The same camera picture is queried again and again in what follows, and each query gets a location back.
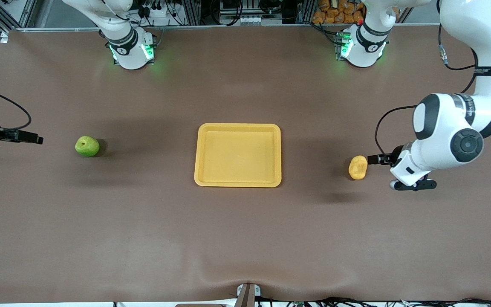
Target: table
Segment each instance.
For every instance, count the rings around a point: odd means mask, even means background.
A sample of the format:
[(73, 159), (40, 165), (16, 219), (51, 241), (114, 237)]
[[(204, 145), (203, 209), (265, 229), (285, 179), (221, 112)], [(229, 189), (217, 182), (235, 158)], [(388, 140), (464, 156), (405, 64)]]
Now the table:
[[(378, 153), (384, 112), (468, 83), (436, 33), (396, 27), (359, 69), (305, 27), (167, 31), (138, 71), (95, 32), (11, 33), (0, 93), (45, 144), (0, 142), (0, 303), (220, 299), (242, 282), (286, 300), (491, 299), (491, 138), (474, 163), (434, 172), (434, 191), (392, 191), (376, 165), (347, 177), (351, 157)], [(452, 66), (470, 64), (443, 41)], [(411, 115), (384, 121), (387, 151), (413, 139)], [(1, 124), (23, 121), (0, 100)], [(282, 184), (195, 185), (206, 122), (277, 124)], [(104, 157), (74, 151), (84, 134)]]

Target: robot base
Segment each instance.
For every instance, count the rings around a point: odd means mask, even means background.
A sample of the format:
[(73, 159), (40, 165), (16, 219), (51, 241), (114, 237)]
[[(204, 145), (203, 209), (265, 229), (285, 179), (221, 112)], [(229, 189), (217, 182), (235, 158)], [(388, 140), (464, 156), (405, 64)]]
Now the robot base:
[(138, 70), (146, 64), (154, 63), (154, 53), (156, 50), (156, 39), (153, 34), (140, 27), (134, 27), (138, 33), (138, 42), (130, 49), (127, 55), (121, 55), (111, 48), (115, 64), (127, 70)]
[(382, 51), (384, 50), (386, 43), (384, 43), (380, 47), (373, 45), (374, 47), (376, 47), (376, 51), (367, 52), (365, 50), (365, 47), (363, 47), (357, 41), (357, 28), (357, 25), (352, 25), (348, 29), (343, 30), (343, 32), (349, 33), (349, 40), (351, 40), (351, 42), (346, 49), (343, 47), (338, 48), (339, 53), (337, 55), (339, 56), (339, 60), (346, 60), (353, 66), (372, 66), (376, 62), (376, 60), (378, 60), (382, 56)]

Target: yellow potato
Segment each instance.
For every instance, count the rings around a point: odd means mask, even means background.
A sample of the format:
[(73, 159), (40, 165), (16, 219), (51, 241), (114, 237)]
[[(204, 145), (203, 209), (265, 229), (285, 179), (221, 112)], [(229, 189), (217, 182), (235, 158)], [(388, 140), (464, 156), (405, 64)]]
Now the yellow potato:
[(348, 173), (355, 180), (365, 178), (367, 174), (367, 158), (363, 156), (355, 156), (349, 163)]

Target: metal frame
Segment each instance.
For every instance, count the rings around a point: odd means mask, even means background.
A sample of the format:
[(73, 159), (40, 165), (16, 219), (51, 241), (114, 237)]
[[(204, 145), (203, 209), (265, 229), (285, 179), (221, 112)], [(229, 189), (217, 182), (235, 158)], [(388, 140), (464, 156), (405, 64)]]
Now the metal frame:
[(196, 0), (182, 0), (185, 16), (190, 26), (200, 25), (200, 4)]
[(17, 21), (0, 5), (0, 29), (3, 33), (8, 33), (11, 30), (20, 27), (27, 27), (33, 16), (32, 12), (38, 3), (38, 0), (26, 0), (26, 5), (22, 11), (20, 19)]
[(401, 12), (401, 15), (399, 16), (399, 20), (396, 23), (405, 23), (405, 20), (407, 20), (407, 18), (410, 16), (413, 9), (414, 8), (405, 8)]
[(304, 2), (302, 2), (302, 8), (300, 8), (297, 14), (297, 23), (301, 23), (302, 21), (312, 21), (317, 6), (318, 0), (304, 0)]

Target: black cable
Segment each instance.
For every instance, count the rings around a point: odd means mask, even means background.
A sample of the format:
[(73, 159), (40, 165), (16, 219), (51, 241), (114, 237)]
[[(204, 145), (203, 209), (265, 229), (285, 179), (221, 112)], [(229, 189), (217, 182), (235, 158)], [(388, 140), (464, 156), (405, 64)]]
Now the black cable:
[(26, 128), (27, 126), (29, 126), (29, 124), (31, 124), (32, 122), (32, 117), (31, 115), (28, 113), (28, 111), (26, 111), (26, 109), (24, 109), (21, 105), (19, 105), (18, 103), (12, 101), (11, 99), (8, 99), (7, 97), (3, 96), (0, 94), (0, 97), (5, 99), (6, 101), (12, 103), (13, 105), (16, 105), (16, 107), (18, 107), (20, 110), (22, 110), (22, 112), (25, 113), (25, 115), (28, 117), (28, 122), (25, 124), (25, 125), (22, 125), (22, 126), (18, 126), (18, 127), (15, 127), (15, 128), (8, 128), (10, 130), (20, 130), (22, 128)]
[(281, 8), (276, 8), (275, 10), (271, 10), (268, 5), (264, 6), (265, 2), (268, 2), (268, 0), (259, 0), (259, 8), (266, 14), (278, 14), (281, 12)]
[(389, 110), (384, 115), (382, 115), (382, 117), (380, 117), (380, 120), (378, 120), (378, 124), (376, 124), (376, 129), (374, 129), (374, 142), (376, 143), (376, 146), (378, 146), (378, 149), (380, 149), (380, 152), (382, 153), (382, 155), (386, 154), (384, 152), (384, 150), (382, 149), (382, 146), (380, 146), (380, 143), (378, 142), (378, 128), (380, 128), (380, 123), (382, 123), (382, 120), (384, 120), (384, 118), (387, 115), (389, 115), (390, 113), (393, 113), (394, 111), (404, 110), (404, 109), (413, 109), (415, 107), (416, 107), (415, 105), (407, 105), (405, 107), (396, 107), (394, 109)]
[[(223, 25), (220, 22), (220, 20), (215, 17), (215, 12), (220, 11), (220, 8), (215, 7), (215, 5), (214, 5), (214, 4), (216, 4), (217, 1), (218, 0), (212, 0), (212, 2), (210, 3), (210, 15), (211, 15), (211, 18), (213, 19), (214, 23), (216, 23), (217, 25)], [(235, 23), (238, 22), (238, 20), (240, 20), (240, 17), (242, 17), (243, 2), (242, 2), (242, 0), (236, 0), (236, 2), (237, 2), (236, 15), (234, 16), (234, 18), (232, 19), (232, 21), (230, 23), (225, 25), (227, 27), (234, 25)]]
[(469, 81), (469, 84), (467, 84), (467, 86), (465, 87), (465, 89), (463, 89), (463, 91), (461, 91), (460, 94), (465, 93), (471, 87), (471, 85), (473, 84), (473, 81), (475, 81), (475, 78), (476, 78), (476, 75), (473, 75), (471, 77), (471, 80)]
[(320, 31), (321, 33), (323, 33), (323, 35), (325, 36), (325, 38), (327, 38), (328, 41), (330, 41), (331, 43), (335, 44), (335, 45), (341, 45), (341, 43), (337, 43), (336, 41), (334, 41), (333, 39), (331, 39), (331, 37), (329, 35), (335, 35), (336, 32), (332, 32), (332, 31), (328, 31), (328, 30), (325, 30), (323, 29), (323, 27), (320, 25), (319, 27), (316, 26), (315, 24), (309, 22), (309, 21), (301, 21), (300, 23), (304, 23), (305, 25), (310, 25), (312, 27), (314, 27), (314, 29)]
[[(438, 35), (439, 48), (441, 48), (442, 49), (442, 52), (444, 52), (444, 54), (446, 54), (446, 51), (445, 51), (444, 47), (442, 46), (442, 42), (441, 42), (441, 31), (442, 31), (442, 24), (439, 23), (439, 35)], [(475, 51), (473, 49), (471, 49), (471, 52), (473, 52), (473, 55), (476, 58)], [(460, 67), (460, 68), (450, 67), (447, 62), (444, 62), (444, 60), (443, 60), (444, 65), (449, 70), (468, 70), (469, 68), (474, 68), (475, 66), (477, 66), (477, 61), (476, 60), (475, 60), (475, 64), (472, 64), (472, 65), (469, 65), (469, 66), (465, 66), (465, 67)]]
[[(168, 8), (170, 8), (170, 4), (168, 4), (168, 0), (164, 0), (164, 2), (166, 2), (166, 6)], [(175, 5), (175, 2), (173, 2), (173, 6), (171, 7), (173, 12), (175, 13), (175, 16), (172, 14), (172, 12), (170, 12), (170, 15), (172, 16), (172, 18), (176, 21), (176, 23), (180, 26), (184, 26), (185, 24), (184, 23), (181, 23), (181, 18), (179, 20), (176, 19), (176, 16), (177, 16), (177, 10), (176, 10), (176, 5)]]
[(315, 25), (315, 23), (311, 23), (310, 21), (301, 21), (300, 23), (301, 24), (305, 24), (305, 25), (310, 25), (314, 29), (316, 29), (316, 30), (318, 30), (320, 32), (325, 32), (325, 33), (330, 34), (330, 35), (335, 35), (336, 34), (336, 32), (323, 29), (323, 27), (321, 25), (319, 25), (319, 27), (318, 27), (318, 26)]

